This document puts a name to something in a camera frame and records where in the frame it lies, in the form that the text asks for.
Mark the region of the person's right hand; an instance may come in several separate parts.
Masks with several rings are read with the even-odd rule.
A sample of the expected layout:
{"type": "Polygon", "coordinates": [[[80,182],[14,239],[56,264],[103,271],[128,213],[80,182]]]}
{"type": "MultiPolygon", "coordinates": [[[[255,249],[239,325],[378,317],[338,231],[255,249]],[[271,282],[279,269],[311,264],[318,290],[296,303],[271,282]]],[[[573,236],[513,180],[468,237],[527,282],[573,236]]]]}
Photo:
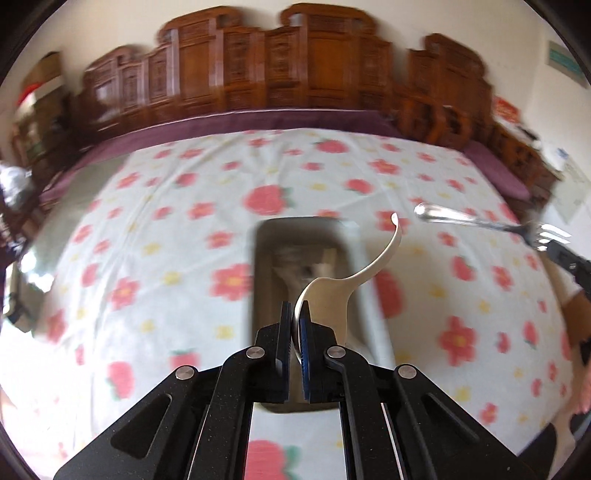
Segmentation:
{"type": "Polygon", "coordinates": [[[562,307],[562,313],[575,364],[570,405],[574,414],[587,414],[590,411],[590,300],[579,291],[562,307]]]}

